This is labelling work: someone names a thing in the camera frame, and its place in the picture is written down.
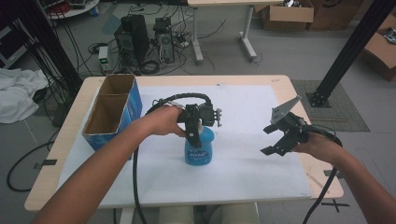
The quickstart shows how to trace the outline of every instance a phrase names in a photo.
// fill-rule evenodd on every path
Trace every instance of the desk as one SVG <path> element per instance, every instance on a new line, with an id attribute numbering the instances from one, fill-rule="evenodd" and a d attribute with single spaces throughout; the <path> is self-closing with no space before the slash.
<path id="1" fill-rule="evenodd" d="M 245 29 L 243 32 L 239 32 L 242 40 L 242 44 L 245 46 L 249 59 L 252 62 L 257 58 L 257 54 L 248 40 L 248 30 L 250 27 L 251 16 L 253 15 L 253 9 L 256 4 L 275 4 L 283 1 L 279 0 L 189 0 L 189 6 L 193 7 L 193 29 L 192 29 L 192 46 L 195 53 L 196 63 L 200 64 L 204 57 L 201 52 L 201 47 L 198 42 L 198 7 L 214 7 L 214 6 L 229 6 L 229 5 L 248 5 Z"/>
<path id="2" fill-rule="evenodd" d="M 30 192 L 25 208 L 29 211 L 38 211 L 50 199 L 57 188 L 60 173 L 64 167 L 65 159 L 73 146 L 78 129 L 90 107 L 92 97 L 97 88 L 101 86 L 104 77 L 89 77 L 85 79 L 78 97 L 64 122 L 64 126 L 48 155 L 48 160 L 57 160 L 53 166 L 43 166 L 40 174 Z M 287 102 L 295 97 L 296 92 L 288 77 L 285 76 L 173 76 L 173 77 L 137 77 L 138 86 L 194 86 L 214 85 L 224 83 L 229 85 L 267 85 L 274 90 L 279 104 Z M 292 112 L 308 120 L 301 103 L 292 109 Z M 312 192 L 312 198 L 320 194 L 327 176 L 323 170 L 331 170 L 330 164 L 313 159 L 305 154 L 298 154 L 302 162 L 304 172 L 307 175 L 308 185 Z M 327 198 L 338 198 L 343 195 L 343 190 L 337 179 L 334 179 Z"/>

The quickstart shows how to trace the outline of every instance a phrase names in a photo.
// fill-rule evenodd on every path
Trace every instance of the white table leg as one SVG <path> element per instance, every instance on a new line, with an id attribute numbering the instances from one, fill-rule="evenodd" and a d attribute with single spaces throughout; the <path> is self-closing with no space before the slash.
<path id="1" fill-rule="evenodd" d="M 253 47 L 251 47 L 250 42 L 248 41 L 248 30 L 250 28 L 250 21 L 251 21 L 251 16 L 253 15 L 253 8 L 254 6 L 249 6 L 247 9 L 247 20 L 245 23 L 245 31 L 244 32 L 239 32 L 241 35 L 241 40 L 242 43 L 244 44 L 245 48 L 247 49 L 247 52 L 250 56 L 250 61 L 252 62 L 255 58 L 257 58 L 257 54 L 254 51 Z"/>
<path id="2" fill-rule="evenodd" d="M 201 64 L 204 61 L 204 56 L 202 56 L 201 47 L 198 42 L 198 20 L 197 20 L 197 10 L 198 7 L 193 9 L 192 19 L 192 46 L 195 52 L 195 59 L 197 64 Z"/>
<path id="3" fill-rule="evenodd" d="M 122 208 L 120 224 L 132 224 L 134 221 L 134 208 L 125 207 Z"/>

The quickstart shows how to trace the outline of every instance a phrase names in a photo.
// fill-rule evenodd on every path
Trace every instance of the hand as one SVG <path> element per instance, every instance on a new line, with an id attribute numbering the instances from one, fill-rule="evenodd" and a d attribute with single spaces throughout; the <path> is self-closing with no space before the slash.
<path id="1" fill-rule="evenodd" d="M 173 105 L 163 105 L 147 114 L 142 120 L 150 128 L 150 134 L 167 135 L 175 133 L 180 137 L 186 136 L 177 125 L 177 117 L 183 110 Z"/>
<path id="2" fill-rule="evenodd" d="M 342 147 L 318 133 L 308 133 L 308 142 L 297 145 L 293 151 L 307 153 L 332 165 L 347 154 Z"/>

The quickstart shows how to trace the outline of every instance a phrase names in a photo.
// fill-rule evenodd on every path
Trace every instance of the cardboard box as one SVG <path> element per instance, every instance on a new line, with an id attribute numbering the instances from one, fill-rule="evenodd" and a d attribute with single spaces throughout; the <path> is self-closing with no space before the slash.
<path id="1" fill-rule="evenodd" d="M 262 28 L 275 31 L 303 31 L 314 19 L 314 6 L 309 0 L 300 1 L 302 7 L 270 5 L 261 10 Z"/>
<path id="2" fill-rule="evenodd" d="M 396 29 L 396 17 L 393 15 L 384 20 L 360 58 L 387 81 L 396 81 L 396 45 L 383 36 L 389 29 Z"/>
<path id="3" fill-rule="evenodd" d="M 140 118 L 142 101 L 133 75 L 109 75 L 99 89 L 82 135 L 98 150 Z"/>
<path id="4" fill-rule="evenodd" d="M 311 0 L 315 7 L 310 31 L 345 30 L 361 7 L 363 0 Z"/>

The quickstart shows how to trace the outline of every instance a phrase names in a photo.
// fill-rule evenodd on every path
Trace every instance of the floor mat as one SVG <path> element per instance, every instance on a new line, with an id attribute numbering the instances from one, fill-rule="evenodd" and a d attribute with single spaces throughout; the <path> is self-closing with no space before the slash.
<path id="1" fill-rule="evenodd" d="M 359 111 L 347 96 L 341 84 L 338 84 L 329 97 L 330 107 L 311 107 L 307 92 L 314 92 L 321 81 L 292 80 L 297 94 L 303 96 L 302 104 L 312 124 L 329 127 L 338 132 L 370 132 Z"/>

